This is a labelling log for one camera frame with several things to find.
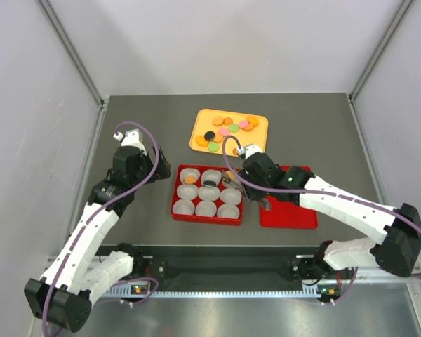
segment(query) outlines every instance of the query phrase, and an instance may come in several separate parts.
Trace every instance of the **gray table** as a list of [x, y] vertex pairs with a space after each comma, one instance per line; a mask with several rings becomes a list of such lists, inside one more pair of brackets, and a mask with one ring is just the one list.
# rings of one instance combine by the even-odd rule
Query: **gray table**
[[133, 309], [107, 303], [76, 337], [418, 337], [404, 284], [356, 285], [335, 307], [270, 299], [152, 299]]
[[[113, 96], [109, 100], [86, 194], [112, 165], [112, 155], [118, 146], [112, 134], [121, 121], [136, 121], [152, 131], [172, 165], [173, 177], [180, 164], [224, 166], [220, 155], [197, 152], [189, 147], [196, 114], [203, 108], [266, 116], [269, 120], [267, 154], [275, 162], [311, 166], [328, 182], [376, 200], [345, 94]], [[232, 158], [232, 163], [241, 165], [236, 158]], [[135, 201], [110, 231], [105, 244], [318, 246], [327, 239], [363, 236], [322, 215], [319, 215], [316, 230], [263, 228], [259, 225], [257, 204], [246, 205], [239, 227], [174, 221], [169, 213], [173, 181], [174, 178], [159, 181], [136, 192]]]
[[[221, 156], [189, 148], [196, 113], [205, 107], [266, 116], [273, 160], [311, 166], [334, 185], [376, 200], [344, 94], [111, 97], [86, 194], [111, 166], [118, 145], [114, 127], [125, 120], [154, 133], [173, 176], [180, 164], [223, 166]], [[232, 163], [240, 165], [235, 158]], [[325, 216], [319, 216], [317, 230], [262, 228], [256, 204], [246, 206], [240, 227], [181, 223], [169, 214], [172, 194], [173, 179], [143, 187], [105, 243], [318, 246], [326, 239], [362, 236]], [[75, 336], [421, 336], [421, 331], [405, 284], [357, 284], [335, 308], [264, 298], [153, 299], [132, 310], [110, 303], [94, 309]]]

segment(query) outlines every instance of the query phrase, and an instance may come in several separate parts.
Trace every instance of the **gray wall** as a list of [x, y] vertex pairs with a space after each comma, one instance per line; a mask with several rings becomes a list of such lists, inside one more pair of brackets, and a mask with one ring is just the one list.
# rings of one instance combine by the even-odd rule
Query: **gray wall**
[[51, 0], [103, 96], [350, 92], [401, 0]]
[[28, 331], [23, 288], [65, 239], [97, 111], [36, 2], [0, 0], [0, 337]]
[[390, 202], [414, 204], [421, 214], [421, 0], [356, 104]]

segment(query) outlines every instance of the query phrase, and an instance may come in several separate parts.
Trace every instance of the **red muffin tray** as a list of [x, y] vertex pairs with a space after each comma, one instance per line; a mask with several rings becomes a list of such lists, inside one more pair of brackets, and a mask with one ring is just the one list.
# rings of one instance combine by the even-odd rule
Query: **red muffin tray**
[[[243, 218], [243, 198], [241, 200], [241, 203], [237, 206], [239, 207], [240, 210], [240, 216], [238, 219], [225, 219], [225, 218], [217, 218], [217, 215], [213, 216], [213, 217], [208, 217], [208, 216], [197, 216], [197, 215], [192, 215], [192, 216], [186, 216], [186, 215], [182, 215], [182, 214], [174, 214], [173, 213], [173, 205], [175, 204], [175, 202], [177, 202], [180, 198], [179, 196], [176, 194], [176, 189], [178, 188], [179, 185], [181, 185], [181, 179], [180, 179], [180, 173], [183, 169], [185, 168], [192, 168], [192, 169], [197, 169], [199, 171], [199, 173], [202, 175], [204, 171], [207, 170], [227, 170], [226, 167], [224, 166], [206, 166], [206, 165], [189, 165], [189, 164], [183, 164], [183, 165], [179, 165], [178, 166], [178, 172], [176, 173], [176, 179], [175, 179], [175, 188], [173, 189], [173, 197], [171, 198], [171, 205], [170, 205], [170, 214], [171, 217], [173, 218], [173, 220], [177, 220], [177, 221], [188, 221], [191, 223], [212, 223], [212, 224], [216, 224], [216, 225], [230, 225], [230, 226], [239, 226], [241, 224], [242, 218]], [[201, 176], [199, 177], [198, 181], [195, 184], [198, 188], [201, 187]], [[220, 191], [223, 191], [226, 187], [223, 186], [222, 182], [220, 181], [220, 184], [218, 184], [217, 186]], [[199, 204], [199, 202], [201, 201], [201, 199], [199, 199], [199, 197], [195, 198], [194, 200], [192, 200], [192, 202], [194, 203], [195, 207], [196, 205]], [[220, 199], [217, 199], [215, 202], [215, 205], [218, 207], [223, 205], [223, 201], [221, 201]]]
[[[310, 167], [301, 166], [311, 171]], [[273, 197], [267, 197], [272, 210], [260, 208], [260, 225], [269, 228], [294, 228], [301, 230], [314, 230], [318, 227], [316, 212], [304, 209], [290, 202], [279, 202]]]

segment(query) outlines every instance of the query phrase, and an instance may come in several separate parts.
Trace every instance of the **pink macaron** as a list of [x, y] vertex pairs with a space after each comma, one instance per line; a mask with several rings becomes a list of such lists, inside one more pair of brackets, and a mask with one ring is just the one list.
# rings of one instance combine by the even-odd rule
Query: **pink macaron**
[[250, 122], [245, 119], [244, 121], [241, 121], [239, 123], [239, 128], [245, 128], [245, 127], [247, 127], [249, 125], [249, 123]]
[[227, 128], [220, 128], [219, 130], [218, 130], [218, 133], [220, 134], [220, 135], [222, 135], [222, 136], [227, 136], [227, 135], [229, 135], [229, 130], [227, 129]]

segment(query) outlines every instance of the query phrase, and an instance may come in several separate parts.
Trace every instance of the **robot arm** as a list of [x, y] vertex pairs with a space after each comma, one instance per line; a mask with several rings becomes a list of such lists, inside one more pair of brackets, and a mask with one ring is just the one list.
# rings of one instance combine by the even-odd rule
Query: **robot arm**
[[[116, 196], [136, 186], [153, 168], [139, 130], [128, 131], [125, 135], [118, 133], [114, 137], [121, 146], [114, 154], [106, 178], [92, 189], [74, 232], [41, 278], [30, 279], [25, 286], [25, 296], [33, 315], [40, 319], [48, 289], [68, 257], [68, 263], [54, 284], [48, 321], [71, 332], [78, 331], [84, 325], [95, 302], [113, 284], [137, 272], [137, 252], [126, 249], [125, 245], [121, 245], [119, 251], [112, 252], [104, 263], [87, 272], [103, 239], [134, 200], [134, 193], [97, 211]], [[170, 174], [170, 164], [159, 148], [158, 166], [147, 183], [169, 178]]]
[[243, 185], [249, 200], [260, 201], [271, 195], [279, 201], [324, 213], [364, 233], [367, 237], [348, 242], [323, 242], [317, 249], [311, 265], [312, 274], [325, 277], [336, 270], [347, 267], [381, 267], [400, 277], [409, 277], [421, 250], [421, 236], [401, 220], [388, 213], [378, 211], [376, 205], [406, 217], [421, 228], [417, 209], [403, 204], [396, 209], [362, 199], [345, 192], [298, 166], [287, 171], [275, 164], [257, 145], [239, 149], [245, 158], [243, 170], [239, 172], [245, 180], [273, 189], [321, 191], [317, 193], [270, 193]]

